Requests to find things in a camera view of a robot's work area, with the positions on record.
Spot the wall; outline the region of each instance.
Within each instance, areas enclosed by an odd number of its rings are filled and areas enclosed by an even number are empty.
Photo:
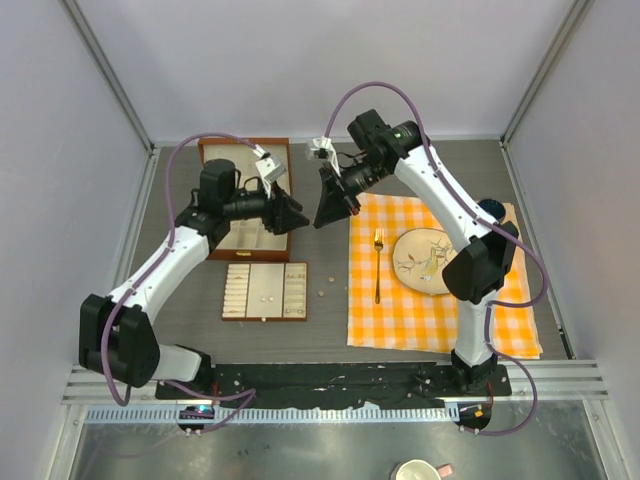
[[[640,3],[594,2],[513,143],[569,338],[598,360],[632,451],[640,396]]]
[[[78,313],[111,287],[145,154],[58,2],[0,16],[0,465],[43,478]]]
[[[340,97],[386,80],[431,135],[501,134],[571,0],[80,0],[152,138],[198,131],[311,137]],[[398,123],[391,93],[363,93]]]

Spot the mug handle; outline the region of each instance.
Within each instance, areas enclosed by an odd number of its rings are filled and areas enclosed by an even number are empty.
[[[453,474],[453,467],[450,463],[437,467],[436,470],[438,471],[438,475],[440,475],[442,478],[448,477],[449,475]]]

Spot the yellow checkered placemat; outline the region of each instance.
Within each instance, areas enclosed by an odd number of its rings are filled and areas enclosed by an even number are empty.
[[[349,333],[355,347],[423,350],[449,353],[457,337],[457,306],[451,294],[427,295],[412,290],[396,278],[392,257],[396,240],[415,228],[442,227],[417,198],[363,193],[360,214],[351,217],[349,232]],[[513,205],[505,204],[507,220],[517,225]],[[376,227],[385,230],[380,258],[379,305],[374,303]],[[511,272],[498,298],[505,302],[530,300],[524,252],[516,248]],[[542,347],[532,308],[496,307],[494,344],[519,358],[539,358]]]

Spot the white mug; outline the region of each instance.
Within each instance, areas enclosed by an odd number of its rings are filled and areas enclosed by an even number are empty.
[[[424,460],[410,460],[396,467],[391,480],[441,480],[452,473],[450,464],[436,468]]]

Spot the golden fork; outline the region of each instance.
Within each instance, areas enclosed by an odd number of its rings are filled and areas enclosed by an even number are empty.
[[[378,268],[376,273],[376,303],[380,303],[380,252],[384,248],[384,229],[376,228],[373,237],[373,248],[378,252]]]

